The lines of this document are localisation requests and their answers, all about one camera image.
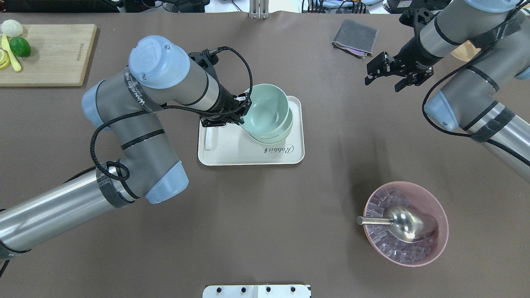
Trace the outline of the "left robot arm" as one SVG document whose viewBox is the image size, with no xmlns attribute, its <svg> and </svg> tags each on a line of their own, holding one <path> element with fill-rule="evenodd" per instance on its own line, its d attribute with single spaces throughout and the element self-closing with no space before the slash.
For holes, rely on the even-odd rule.
<svg viewBox="0 0 530 298">
<path fill-rule="evenodd" d="M 94 166 L 62 185 L 1 212 L 1 260 L 7 262 L 139 198 L 168 200 L 189 180 L 157 113 L 196 113 L 204 127 L 240 125 L 251 91 L 231 94 L 214 71 L 221 46 L 186 53 L 164 36 L 138 41 L 127 66 L 82 98 L 96 127 L 89 144 Z"/>
</svg>

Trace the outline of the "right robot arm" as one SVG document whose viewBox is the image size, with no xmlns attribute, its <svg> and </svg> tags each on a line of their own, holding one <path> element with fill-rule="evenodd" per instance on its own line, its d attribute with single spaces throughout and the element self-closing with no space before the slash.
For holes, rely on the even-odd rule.
<svg viewBox="0 0 530 298">
<path fill-rule="evenodd" d="M 410 8 L 400 22 L 414 30 L 395 56 L 382 52 L 367 65 L 365 85 L 396 75 L 395 92 L 422 85 L 433 66 L 465 42 L 479 49 L 469 62 L 440 79 L 422 102 L 425 119 L 437 130 L 483 144 L 529 180 L 529 124 L 494 99 L 512 79 L 529 79 L 528 0 L 453 0 L 437 14 Z"/>
</svg>

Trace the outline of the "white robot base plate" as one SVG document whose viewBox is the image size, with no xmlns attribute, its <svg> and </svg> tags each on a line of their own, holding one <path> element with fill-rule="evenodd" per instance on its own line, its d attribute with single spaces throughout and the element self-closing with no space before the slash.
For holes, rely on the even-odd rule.
<svg viewBox="0 0 530 298">
<path fill-rule="evenodd" d="M 210 285 L 202 293 L 203 298 L 311 298 L 310 285 L 304 284 L 255 284 Z"/>
</svg>

